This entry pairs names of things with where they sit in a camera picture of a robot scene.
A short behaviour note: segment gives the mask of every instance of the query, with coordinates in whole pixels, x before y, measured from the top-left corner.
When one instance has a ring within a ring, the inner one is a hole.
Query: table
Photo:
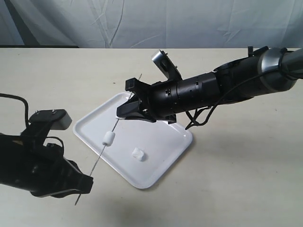
[[[24,97],[29,113],[64,108],[73,119],[65,156],[88,174],[97,156],[73,133],[74,123],[123,91],[125,80],[165,80],[151,49],[0,49],[0,91]],[[166,50],[183,78],[247,55],[246,49]],[[194,142],[150,189],[133,188],[105,162],[74,206],[0,185],[2,226],[303,226],[303,83],[288,92],[220,106],[191,131]],[[0,100],[0,131],[24,130],[23,105]],[[178,122],[186,125],[185,114]]]

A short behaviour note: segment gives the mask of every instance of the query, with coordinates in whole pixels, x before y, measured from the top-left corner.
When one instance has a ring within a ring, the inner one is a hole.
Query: white table
[[[166,50],[183,78],[245,57],[245,49]],[[123,91],[125,80],[165,80],[155,50],[0,49],[0,91],[35,110],[64,108],[73,124]],[[140,191],[100,161],[89,195],[74,206],[0,185],[1,226],[303,226],[303,83],[284,93],[220,106],[193,145],[152,188]],[[23,105],[0,100],[0,131],[24,130]],[[186,125],[185,114],[178,121]],[[89,173],[97,156],[73,133],[53,131],[65,156]]]

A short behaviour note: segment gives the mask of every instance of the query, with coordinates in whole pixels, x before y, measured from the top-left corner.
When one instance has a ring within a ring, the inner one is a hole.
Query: white backdrop
[[[303,0],[11,1],[42,45],[303,46]]]

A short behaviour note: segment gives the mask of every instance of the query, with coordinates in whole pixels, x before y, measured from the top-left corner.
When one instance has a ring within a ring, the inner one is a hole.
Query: white tray
[[[102,139],[116,122],[116,108],[126,102],[129,93],[119,93],[76,122],[73,132],[94,152],[100,154]],[[132,186],[151,187],[192,142],[192,134],[178,123],[167,124],[120,120],[112,146],[101,158]],[[137,147],[145,152],[144,161],[132,156]]]

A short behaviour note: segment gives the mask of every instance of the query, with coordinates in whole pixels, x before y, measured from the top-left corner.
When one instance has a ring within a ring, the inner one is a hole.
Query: tabletop
[[[86,174],[97,155],[72,133],[77,120],[115,94],[125,80],[164,81],[153,49],[0,49],[0,91],[24,97],[29,114],[66,109],[73,119],[52,131],[65,157]],[[183,78],[247,56],[246,49],[167,49]],[[0,185],[2,226],[303,226],[303,83],[287,92],[219,106],[209,123],[193,127],[190,148],[150,189],[132,187],[105,162],[94,185],[76,195],[36,198]],[[0,99],[0,132],[25,128],[21,103]],[[182,125],[185,114],[177,115]]]

